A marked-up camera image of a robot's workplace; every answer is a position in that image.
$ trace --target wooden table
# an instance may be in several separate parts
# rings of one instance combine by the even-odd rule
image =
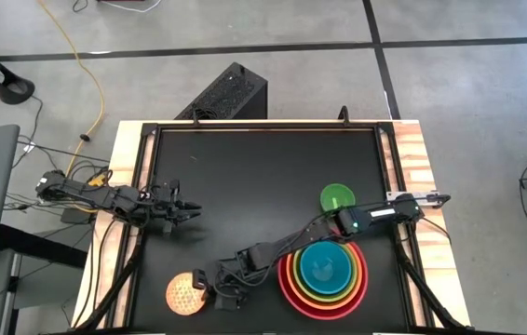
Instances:
[[[118,131],[116,133],[115,147],[111,156],[110,169],[113,171],[113,177],[110,180],[112,186],[117,185],[131,185],[133,174],[135,172],[135,165],[140,146],[140,138],[142,132],[142,125],[144,123],[158,123],[158,124],[180,124],[191,123],[193,121],[121,121]],[[220,120],[220,121],[202,121],[202,122],[220,122],[220,123],[246,123],[245,120]],[[273,122],[273,123],[338,123],[340,120],[251,120],[252,123]],[[433,180],[433,173],[429,164],[427,156],[425,141],[423,133],[418,121],[390,121],[390,120],[357,120],[351,122],[391,122],[395,131],[396,145],[399,154],[399,163],[402,168],[404,183],[406,191],[408,192],[422,192],[436,190],[435,182]],[[390,188],[392,190],[398,189],[396,182],[396,172],[393,163],[393,153],[388,144],[388,136],[383,133],[382,143],[384,145],[385,164],[388,170],[388,178]],[[151,160],[152,147],[154,145],[154,137],[149,136],[147,144],[145,145],[145,154],[143,164],[141,166],[141,177],[139,187],[143,187],[147,180],[148,167]],[[445,221],[440,209],[424,208],[423,211],[426,217],[442,228],[446,228]],[[120,241],[123,232],[123,224],[120,222],[110,229],[107,236],[104,236],[106,228],[111,222],[111,215],[100,212],[96,220],[96,233],[94,234],[93,247],[93,272],[92,282],[90,281],[90,261],[86,262],[86,269],[79,289],[77,297],[77,304],[75,306],[75,313],[73,322],[82,313],[83,305],[89,293],[89,303],[86,310],[81,314],[79,324],[81,324],[91,314],[91,306],[98,305],[104,294],[110,288],[115,273],[115,265],[119,253]],[[406,233],[403,229],[400,230],[402,238],[405,238]],[[134,236],[137,232],[131,231],[131,238],[128,241],[129,246],[134,246]],[[421,263],[425,271],[427,284],[431,287],[433,292],[439,298],[439,301],[448,309],[452,316],[464,325],[470,325],[468,314],[466,311],[466,304],[458,273],[456,271],[456,264],[454,263],[452,248],[448,239],[429,224],[420,221],[417,225],[416,237],[419,243],[419,250],[421,254]],[[103,238],[104,242],[101,268],[98,269],[98,255],[99,245]],[[132,252],[132,247],[127,250],[127,259]],[[100,283],[96,283],[96,273],[100,271]],[[409,279],[409,287],[411,288],[412,305],[414,309],[415,319],[418,326],[423,326],[426,322],[423,317],[423,309],[419,293]],[[126,307],[128,295],[128,282],[121,289],[119,299],[115,310],[115,327],[123,326],[124,311]]]

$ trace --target blue bowl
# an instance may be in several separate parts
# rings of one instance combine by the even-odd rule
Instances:
[[[350,281],[352,264],[345,250],[333,242],[317,242],[306,248],[299,263],[307,286],[319,294],[336,294]]]

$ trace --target yellow cable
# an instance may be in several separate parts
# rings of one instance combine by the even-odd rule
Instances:
[[[100,83],[98,82],[98,79],[96,79],[94,74],[92,74],[92,72],[86,66],[84,66],[84,64],[79,59],[79,56],[77,55],[77,50],[75,49],[74,43],[71,41],[71,39],[69,38],[69,35],[67,35],[67,33],[64,31],[64,29],[62,29],[61,25],[59,24],[57,19],[54,17],[54,15],[52,15],[50,10],[48,10],[47,5],[44,3],[44,0],[38,0],[38,4],[40,4],[40,6],[44,9],[44,11],[47,12],[47,14],[50,16],[50,18],[55,23],[57,28],[59,28],[59,30],[61,31],[62,35],[67,40],[67,43],[69,43],[69,46],[71,47],[71,50],[74,52],[75,59],[77,60],[77,64],[79,65],[80,68],[82,68],[82,70],[84,70],[92,78],[92,80],[94,81],[94,84],[96,84],[96,88],[98,89],[98,92],[100,93],[100,114],[98,115],[98,118],[96,118],[96,121],[94,121],[94,124],[92,125],[92,127],[90,127],[88,129],[88,131],[86,131],[86,136],[89,136],[89,134],[92,132],[92,130],[94,130],[94,128],[101,122],[102,117],[104,116],[104,94],[102,93],[102,88],[100,86]],[[79,142],[79,144],[77,144],[77,148],[75,149],[74,154],[78,154],[79,151],[81,150],[81,147],[83,145],[84,145],[84,141],[81,140]],[[69,175],[69,172],[71,171],[71,167],[74,165],[75,158],[76,158],[75,155],[72,156],[71,161],[69,162],[69,167],[67,168],[67,171],[65,172],[65,176]],[[98,212],[98,210],[96,210],[96,209],[90,210],[90,209],[81,208],[78,205],[74,205],[74,206],[77,209],[81,210],[81,211],[85,211],[86,213],[96,213],[96,212]]]

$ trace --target gray floor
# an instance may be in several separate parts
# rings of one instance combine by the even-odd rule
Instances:
[[[47,2],[80,51],[371,40],[357,0],[163,0],[147,14],[91,0],[74,14],[73,1]],[[372,4],[384,41],[527,36],[523,0]],[[13,28],[13,18],[21,27]],[[68,46],[35,1],[0,0],[0,55],[63,52]],[[444,212],[471,321],[527,333],[527,221],[518,194],[527,165],[527,45],[387,49],[385,56],[400,113],[421,120],[438,187],[453,196]],[[232,61],[270,81],[270,118],[335,118],[343,104],[356,118],[388,118],[370,49],[89,60],[106,117],[84,153],[109,157],[120,120],[176,116]],[[36,141],[74,149],[99,108],[88,76],[70,60],[6,66],[32,79],[45,102]],[[0,102],[0,125],[17,123],[28,134],[36,108],[33,100]],[[55,158],[63,168],[69,161]],[[10,190],[33,195],[48,169],[34,151],[14,170]],[[34,211],[3,220],[35,233],[61,227],[57,217]],[[18,333],[65,330],[65,299],[26,310]]]

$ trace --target black box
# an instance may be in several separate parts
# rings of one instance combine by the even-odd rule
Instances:
[[[233,62],[175,120],[267,119],[267,80]]]

